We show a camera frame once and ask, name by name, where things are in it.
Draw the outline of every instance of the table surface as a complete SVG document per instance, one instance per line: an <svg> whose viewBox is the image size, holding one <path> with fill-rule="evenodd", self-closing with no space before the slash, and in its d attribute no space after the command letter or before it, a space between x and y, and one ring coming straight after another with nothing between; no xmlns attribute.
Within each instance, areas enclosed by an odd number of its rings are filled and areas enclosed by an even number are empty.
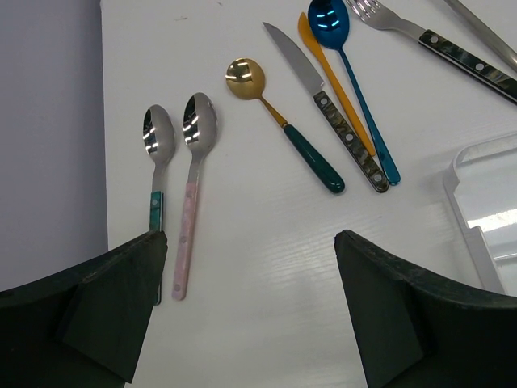
<svg viewBox="0 0 517 388"><path fill-rule="evenodd" d="M103 0L111 248L149 227L153 163L141 140L147 107L167 109L181 143L167 173L163 302L153 311L134 387L365 387L334 253L343 229L480 286L442 176L463 146L514 131L515 105L351 13L345 51L402 176L400 186L377 194L262 26L267 21L291 36L325 78L297 33L308 4ZM504 11L514 0L464 4L517 47L514 13ZM512 74L441 0L385 5ZM360 112L338 54L326 55ZM265 96L346 180L343 195L319 183L259 102L230 94L225 71L238 57L262 65ZM197 91L214 102L220 133L202 174L187 299L175 302L170 291L191 159L180 128Z"/></svg>

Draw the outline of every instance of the pink handle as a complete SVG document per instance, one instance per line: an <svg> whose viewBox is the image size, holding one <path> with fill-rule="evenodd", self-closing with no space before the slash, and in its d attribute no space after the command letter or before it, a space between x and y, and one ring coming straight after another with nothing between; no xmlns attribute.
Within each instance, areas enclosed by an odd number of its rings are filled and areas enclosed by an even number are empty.
<svg viewBox="0 0 517 388"><path fill-rule="evenodd" d="M181 233L179 234L178 255L174 270L172 298L182 301L187 295L188 271L191 267L192 244L194 242L195 203L197 199L197 182L187 183Z"/></svg>

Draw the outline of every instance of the spoon with pink handle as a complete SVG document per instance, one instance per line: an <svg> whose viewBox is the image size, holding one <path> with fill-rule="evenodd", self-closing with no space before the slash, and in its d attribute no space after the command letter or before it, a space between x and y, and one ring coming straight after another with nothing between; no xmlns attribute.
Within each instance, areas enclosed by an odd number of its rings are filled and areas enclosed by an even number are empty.
<svg viewBox="0 0 517 388"><path fill-rule="evenodd" d="M212 150L217 139L217 116L212 101L203 93L195 93L187 103L183 116L185 144L192 152L188 172L178 254L174 270L172 298L182 301L187 295L188 272L191 266L194 242L195 209L200 181L200 168L204 158Z"/></svg>

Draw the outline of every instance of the utensil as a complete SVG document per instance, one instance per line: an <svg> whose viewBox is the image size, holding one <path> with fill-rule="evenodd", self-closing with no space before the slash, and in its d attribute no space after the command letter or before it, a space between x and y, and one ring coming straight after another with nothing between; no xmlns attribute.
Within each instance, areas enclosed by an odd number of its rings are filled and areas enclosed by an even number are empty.
<svg viewBox="0 0 517 388"><path fill-rule="evenodd" d="M400 18L377 0L347 0L363 22L376 30L396 30L517 103L517 81L431 30Z"/></svg>
<svg viewBox="0 0 517 388"><path fill-rule="evenodd" d="M373 160L366 148L364 148L361 140L323 90L323 78L316 69L314 69L309 59L307 59L296 43L281 30L269 23L264 23L264 26L266 26L267 32L271 38L273 38L273 41L280 49L282 55L287 59L296 76L313 97L314 102L323 113L323 116L325 116L339 139L351 153L361 171L366 175L368 181L378 192L388 190L389 182L386 179L386 175L379 166L377 166L375 160Z"/></svg>
<svg viewBox="0 0 517 388"><path fill-rule="evenodd" d="M339 193L345 189L345 183L335 169L264 99L266 75L257 62L249 58L233 61L226 70L226 85L239 99L258 99L265 105L298 153L329 190Z"/></svg>
<svg viewBox="0 0 517 388"><path fill-rule="evenodd" d="M470 25L474 33L494 53L498 54L514 71L517 71L517 53L494 31L484 24L471 10L459 0L444 0L457 14Z"/></svg>
<svg viewBox="0 0 517 388"><path fill-rule="evenodd" d="M187 295L201 164L212 150L217 139L216 110L210 98L203 93L195 93L188 100L183 115L183 136L185 144L192 152L192 161L188 172L183 214L181 217L181 231L179 233L178 254L176 255L176 266L174 269L172 298L177 301L182 301Z"/></svg>
<svg viewBox="0 0 517 388"><path fill-rule="evenodd" d="M145 113L143 138L145 150L154 162L149 228L151 230L162 230L165 192L163 176L176 150L176 141L170 117L160 105L153 105ZM161 301L162 283L158 287L154 305L159 305Z"/></svg>
<svg viewBox="0 0 517 388"><path fill-rule="evenodd" d="M326 77L329 79L330 85L332 85L335 94L338 96L338 100L345 110L345 113L347 114L348 119L350 120L351 125L355 130L355 133L357 133L357 136L359 136L364 144L364 147L366 147L370 155L375 156L375 148L373 148L373 144L366 134L366 131L364 130L363 123L361 123L361 120L357 116L354 107L348 99L345 91L341 87L338 78L334 74L334 71L332 71L329 62L326 60L322 47L314 37L314 34L309 26L309 20L307 19L307 15L304 12L300 14L300 18L298 19L298 32L300 33L300 37L305 43L305 46L307 46L307 49L309 49L309 51L316 57L317 61L322 65L323 71L325 72Z"/></svg>
<svg viewBox="0 0 517 388"><path fill-rule="evenodd" d="M363 110L364 118L370 129L372 135L373 145L376 148L377 156L379 157L380 165L382 166L388 181L391 184L399 184L401 176L398 172L397 166L391 157L388 147L384 139L380 135L379 129L373 116L363 97L363 92L359 87L359 83L354 75L351 64L348 61L347 55L343 51L343 45L348 37L350 31L350 20L348 18L347 8L341 0L313 0L309 6L309 25L313 31L317 41L327 47L338 51L343 59L343 63L347 68L348 76L354 87L355 94Z"/></svg>

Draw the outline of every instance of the gold spoon with green handle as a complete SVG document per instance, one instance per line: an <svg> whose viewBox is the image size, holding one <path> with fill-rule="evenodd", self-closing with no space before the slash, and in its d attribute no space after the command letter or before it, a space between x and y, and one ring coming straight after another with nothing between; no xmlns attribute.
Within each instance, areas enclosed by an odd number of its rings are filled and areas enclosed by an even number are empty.
<svg viewBox="0 0 517 388"><path fill-rule="evenodd" d="M259 99L264 104L296 150L329 190L337 194L345 189L345 183L336 170L263 98L266 76L257 62L248 58L233 61L226 70L226 85L239 99Z"/></svg>

